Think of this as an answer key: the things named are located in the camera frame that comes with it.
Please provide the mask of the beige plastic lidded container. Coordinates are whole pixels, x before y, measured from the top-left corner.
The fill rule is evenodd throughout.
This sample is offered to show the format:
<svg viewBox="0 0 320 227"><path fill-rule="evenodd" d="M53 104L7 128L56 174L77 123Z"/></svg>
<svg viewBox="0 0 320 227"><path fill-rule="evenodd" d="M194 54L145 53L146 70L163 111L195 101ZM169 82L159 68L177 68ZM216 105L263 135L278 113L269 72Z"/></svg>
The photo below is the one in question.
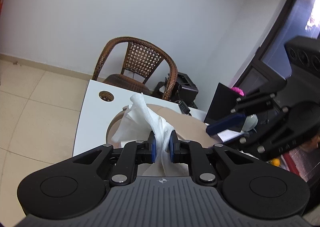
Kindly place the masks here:
<svg viewBox="0 0 320 227"><path fill-rule="evenodd" d="M174 127L179 140L193 140L202 147L212 147L219 141L206 133L206 124L189 115L179 114L169 108L147 104L155 113L162 116Z"/></svg>

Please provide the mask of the white paper towel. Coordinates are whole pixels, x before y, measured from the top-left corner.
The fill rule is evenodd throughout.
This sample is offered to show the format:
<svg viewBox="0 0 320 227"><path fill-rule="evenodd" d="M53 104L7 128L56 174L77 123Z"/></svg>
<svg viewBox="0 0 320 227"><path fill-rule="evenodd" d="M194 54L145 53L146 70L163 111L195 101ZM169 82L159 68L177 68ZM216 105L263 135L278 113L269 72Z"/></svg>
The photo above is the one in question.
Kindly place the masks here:
<svg viewBox="0 0 320 227"><path fill-rule="evenodd" d="M156 160L153 164L139 165L137 174L152 177L187 176L187 164L174 164L170 159L169 142L174 127L147 106L143 94L136 93L130 100L132 104L118 113L109 124L106 142L124 147L129 141L147 140L153 132Z"/></svg>

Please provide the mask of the black monitor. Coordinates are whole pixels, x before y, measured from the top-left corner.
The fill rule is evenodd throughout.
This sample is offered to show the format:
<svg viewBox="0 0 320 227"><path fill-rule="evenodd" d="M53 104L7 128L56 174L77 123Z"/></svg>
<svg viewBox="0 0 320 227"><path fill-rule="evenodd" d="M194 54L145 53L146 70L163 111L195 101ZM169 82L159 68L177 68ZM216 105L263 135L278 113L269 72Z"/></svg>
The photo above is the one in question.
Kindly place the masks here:
<svg viewBox="0 0 320 227"><path fill-rule="evenodd" d="M222 83L218 83L204 122L213 124L225 116L230 115L231 110L236 106L236 100L240 97L241 95L236 91Z"/></svg>

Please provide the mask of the white labelled box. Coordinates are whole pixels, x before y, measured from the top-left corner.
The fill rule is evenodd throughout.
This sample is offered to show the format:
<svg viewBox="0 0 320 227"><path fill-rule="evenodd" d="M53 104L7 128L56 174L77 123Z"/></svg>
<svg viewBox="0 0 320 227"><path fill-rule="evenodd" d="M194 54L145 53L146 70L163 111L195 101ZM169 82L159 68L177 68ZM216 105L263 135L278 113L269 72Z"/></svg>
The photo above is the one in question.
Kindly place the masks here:
<svg viewBox="0 0 320 227"><path fill-rule="evenodd" d="M241 135L243 135L243 132L236 132L230 129L226 129L217 134L217 136L221 139L222 142L227 142Z"/></svg>

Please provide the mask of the black printer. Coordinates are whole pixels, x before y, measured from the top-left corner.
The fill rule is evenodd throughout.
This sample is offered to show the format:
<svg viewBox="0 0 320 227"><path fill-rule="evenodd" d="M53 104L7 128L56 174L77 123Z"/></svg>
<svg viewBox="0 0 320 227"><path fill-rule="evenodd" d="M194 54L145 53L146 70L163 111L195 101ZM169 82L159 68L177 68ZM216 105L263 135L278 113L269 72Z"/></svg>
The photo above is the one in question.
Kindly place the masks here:
<svg viewBox="0 0 320 227"><path fill-rule="evenodd" d="M160 81L153 93L152 97L161 99L168 82L168 76L165 77L165 81ZM178 72L176 83L171 91L169 101L173 103L178 103L178 101L184 101L188 107L197 109L195 104L195 99L199 90L196 85L192 82L189 76L185 73Z"/></svg>

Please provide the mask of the brown wicker chair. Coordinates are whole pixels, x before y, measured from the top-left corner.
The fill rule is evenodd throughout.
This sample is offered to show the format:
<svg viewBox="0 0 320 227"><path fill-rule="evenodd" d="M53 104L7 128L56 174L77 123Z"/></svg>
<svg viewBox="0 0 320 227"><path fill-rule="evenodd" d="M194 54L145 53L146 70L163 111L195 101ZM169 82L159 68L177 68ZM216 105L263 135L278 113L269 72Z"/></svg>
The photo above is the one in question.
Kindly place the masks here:
<svg viewBox="0 0 320 227"><path fill-rule="evenodd" d="M103 83L148 95L151 91L146 87L146 82L161 62L166 61L169 67L169 77L165 83L165 90L161 99L169 101L178 75L177 66L165 51L142 39L134 37L117 37L111 39L105 45L98 58L92 80L97 81L103 65L112 50L118 44L122 43L127 43L127 49L121 72L120 74L111 74L104 79Z"/></svg>

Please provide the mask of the dark window frame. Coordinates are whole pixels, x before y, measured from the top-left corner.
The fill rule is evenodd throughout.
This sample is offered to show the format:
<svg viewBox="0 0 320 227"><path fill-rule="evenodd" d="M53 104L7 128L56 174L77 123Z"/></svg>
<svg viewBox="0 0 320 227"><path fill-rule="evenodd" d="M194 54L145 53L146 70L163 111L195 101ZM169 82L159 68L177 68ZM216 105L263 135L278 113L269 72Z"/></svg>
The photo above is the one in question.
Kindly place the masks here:
<svg viewBox="0 0 320 227"><path fill-rule="evenodd" d="M292 70L284 44L297 35L319 38L319 28L306 28L316 0L286 0L274 25L253 59L234 84L243 90L273 80L288 78Z"/></svg>

